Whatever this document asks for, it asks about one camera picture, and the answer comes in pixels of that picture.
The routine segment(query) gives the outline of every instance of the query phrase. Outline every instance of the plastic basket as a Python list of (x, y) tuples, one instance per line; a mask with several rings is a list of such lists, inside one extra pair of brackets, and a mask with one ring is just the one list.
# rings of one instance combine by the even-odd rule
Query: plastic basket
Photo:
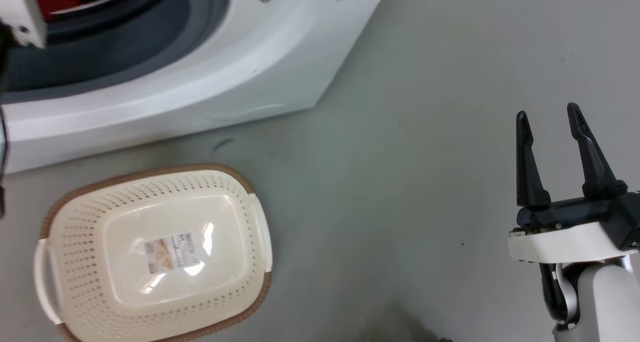
[(67, 194), (48, 213), (34, 259), (41, 306), (73, 342), (187, 341), (219, 331), (256, 311), (271, 270), (258, 197), (240, 174), (214, 164)]

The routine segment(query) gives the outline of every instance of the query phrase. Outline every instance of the basket handle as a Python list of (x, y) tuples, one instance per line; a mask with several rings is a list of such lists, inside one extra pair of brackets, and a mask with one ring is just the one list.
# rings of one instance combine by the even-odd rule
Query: basket handle
[(46, 260), (47, 257), (47, 240), (43, 238), (38, 241), (38, 247), (36, 247), (36, 254), (33, 259), (33, 278), (36, 284), (36, 294), (38, 295), (38, 301), (42, 310), (54, 324), (61, 324), (62, 318), (56, 312), (56, 309), (51, 303), (51, 297), (49, 295), (49, 289), (45, 281), (45, 274), (47, 273)]

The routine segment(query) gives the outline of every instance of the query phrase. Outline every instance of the white object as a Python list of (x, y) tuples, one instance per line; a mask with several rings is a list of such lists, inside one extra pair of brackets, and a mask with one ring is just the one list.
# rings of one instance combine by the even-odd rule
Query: white object
[(313, 107), (380, 0), (230, 0), (181, 60), (65, 98), (5, 105), (9, 172)]
[(620, 251), (599, 222), (557, 231), (509, 237), (514, 260), (539, 263), (592, 262), (637, 253)]
[(19, 44), (46, 46), (47, 28), (36, 0), (0, 0), (0, 21), (11, 26)]
[(567, 331), (554, 329), (556, 342), (621, 342), (640, 338), (640, 285), (622, 267), (588, 267), (578, 282), (580, 320)]
[[(150, 175), (74, 192), (38, 243), (41, 306), (75, 338), (191, 333), (253, 312), (268, 287), (272, 247), (252, 191), (214, 168)], [(46, 288), (47, 249), (57, 308)]]

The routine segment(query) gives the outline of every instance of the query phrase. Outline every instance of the ventilation holes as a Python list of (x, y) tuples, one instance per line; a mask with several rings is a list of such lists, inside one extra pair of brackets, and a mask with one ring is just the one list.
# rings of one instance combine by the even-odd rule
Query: ventilation holes
[(245, 295), (257, 295), (259, 287), (253, 284), (257, 279), (254, 264), (245, 281), (237, 288), (205, 301), (192, 303), (185, 308), (173, 310), (159, 310), (155, 316), (122, 316), (110, 308), (100, 285), (103, 277), (98, 267), (95, 244), (101, 237), (94, 232), (96, 224), (101, 222), (104, 214), (115, 208), (130, 203), (153, 199), (164, 194), (180, 194), (196, 189), (224, 189), (229, 196), (235, 196), (244, 214), (245, 233), (249, 235), (251, 252), (256, 259), (256, 242), (253, 236), (255, 229), (249, 217), (246, 203), (249, 201), (243, 194), (242, 186), (233, 178), (214, 174), (199, 174), (197, 176), (163, 176), (143, 183), (128, 185), (121, 189), (113, 189), (102, 196), (87, 198), (77, 205), (60, 230), (62, 239), (62, 255), (66, 272), (62, 282), (71, 298), (69, 313), (78, 315), (78, 323), (82, 323), (87, 330), (101, 333), (103, 338), (118, 340), (132, 336), (156, 336), (162, 331), (173, 331), (177, 328), (201, 328), (203, 322), (215, 319), (226, 319), (242, 312), (247, 306), (243, 304)]

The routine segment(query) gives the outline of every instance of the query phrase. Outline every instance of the white washing machine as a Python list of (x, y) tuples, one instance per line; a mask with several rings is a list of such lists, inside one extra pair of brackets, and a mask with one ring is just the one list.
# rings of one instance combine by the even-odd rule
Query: white washing machine
[(62, 11), (46, 49), (7, 54), (7, 170), (311, 108), (379, 2), (113, 0)]

